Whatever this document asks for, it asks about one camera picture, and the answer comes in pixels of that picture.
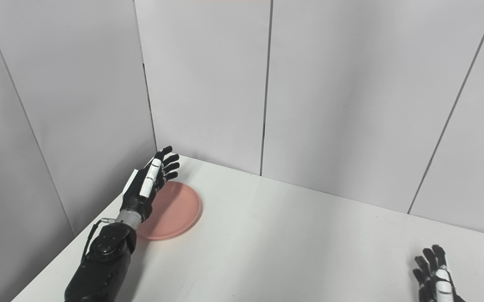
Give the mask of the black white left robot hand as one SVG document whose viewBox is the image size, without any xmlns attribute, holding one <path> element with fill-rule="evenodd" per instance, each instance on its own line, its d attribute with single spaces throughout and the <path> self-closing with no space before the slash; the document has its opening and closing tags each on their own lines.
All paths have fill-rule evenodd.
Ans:
<svg viewBox="0 0 484 302">
<path fill-rule="evenodd" d="M 157 193 L 169 181 L 178 176 L 180 155 L 173 153 L 173 146 L 158 151 L 144 168 L 136 174 L 123 193 L 123 202 L 117 220 L 129 225 L 140 225 L 152 213 L 152 202 Z"/>
</svg>

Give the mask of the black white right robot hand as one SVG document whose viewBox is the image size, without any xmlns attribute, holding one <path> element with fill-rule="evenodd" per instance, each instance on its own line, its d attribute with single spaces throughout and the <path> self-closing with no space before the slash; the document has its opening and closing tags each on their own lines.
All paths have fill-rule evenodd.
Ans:
<svg viewBox="0 0 484 302">
<path fill-rule="evenodd" d="M 422 254 L 414 258 L 418 267 L 412 270 L 419 284 L 419 301 L 464 302 L 456 292 L 445 250 L 435 244 L 424 248 Z"/>
</svg>

